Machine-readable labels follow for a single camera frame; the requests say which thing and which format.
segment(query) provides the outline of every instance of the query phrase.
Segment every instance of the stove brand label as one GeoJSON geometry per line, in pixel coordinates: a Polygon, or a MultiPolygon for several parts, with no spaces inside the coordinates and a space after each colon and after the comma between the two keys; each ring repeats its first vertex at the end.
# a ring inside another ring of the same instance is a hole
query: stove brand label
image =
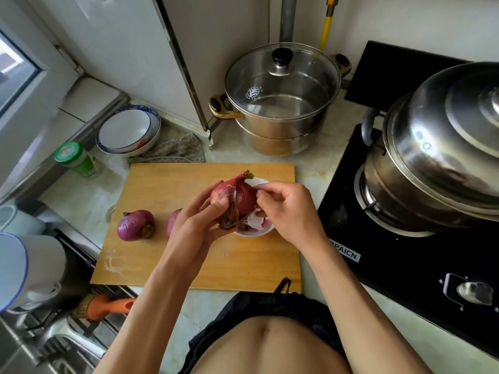
{"type": "Polygon", "coordinates": [[[331,240],[338,252],[340,252],[343,256],[348,257],[349,259],[359,262],[360,260],[360,253],[357,253],[355,251],[352,251],[351,249],[348,249],[347,247],[341,245],[340,243],[337,243],[334,240],[331,240]]]}

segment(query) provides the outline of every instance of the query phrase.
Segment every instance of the gas stove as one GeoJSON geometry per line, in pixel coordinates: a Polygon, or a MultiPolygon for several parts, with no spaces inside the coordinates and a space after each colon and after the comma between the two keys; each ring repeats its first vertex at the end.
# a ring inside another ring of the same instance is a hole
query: gas stove
{"type": "Polygon", "coordinates": [[[318,210],[328,238],[362,283],[499,358],[497,227],[431,233],[391,220],[363,180],[368,150],[357,125],[318,210]]]}

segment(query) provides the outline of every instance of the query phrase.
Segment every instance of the green lid jar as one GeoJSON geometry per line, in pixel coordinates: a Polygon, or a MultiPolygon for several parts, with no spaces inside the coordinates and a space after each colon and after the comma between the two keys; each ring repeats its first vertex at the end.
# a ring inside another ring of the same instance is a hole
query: green lid jar
{"type": "Polygon", "coordinates": [[[64,143],[55,150],[53,157],[56,162],[83,177],[91,177],[97,173],[97,161],[78,142],[64,143]]]}

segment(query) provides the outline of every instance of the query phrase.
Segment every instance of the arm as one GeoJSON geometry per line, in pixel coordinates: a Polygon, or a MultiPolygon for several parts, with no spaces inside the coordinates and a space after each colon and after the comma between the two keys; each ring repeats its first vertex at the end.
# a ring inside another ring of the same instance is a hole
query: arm
{"type": "Polygon", "coordinates": [[[344,262],[301,184],[259,186],[258,204],[309,262],[356,374],[427,374],[430,370],[344,262]]]}
{"type": "Polygon", "coordinates": [[[212,205],[206,202],[215,186],[199,193],[178,215],[163,256],[95,374],[159,371],[187,290],[210,245],[234,232],[211,229],[216,225],[214,220],[228,208],[227,198],[212,205]]]}

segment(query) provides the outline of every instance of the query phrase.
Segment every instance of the hand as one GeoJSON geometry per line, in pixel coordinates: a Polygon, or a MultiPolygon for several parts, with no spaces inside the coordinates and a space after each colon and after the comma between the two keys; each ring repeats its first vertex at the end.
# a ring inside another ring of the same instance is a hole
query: hand
{"type": "Polygon", "coordinates": [[[256,186],[257,203],[281,236],[307,256],[311,246],[326,240],[309,190],[301,183],[268,182],[256,186]]]}
{"type": "Polygon", "coordinates": [[[170,261],[190,282],[199,274],[212,243],[236,230],[212,229],[217,224],[215,220],[228,209],[227,197],[209,204],[209,195],[220,182],[201,191],[182,209],[163,253],[162,260],[170,261]]]}

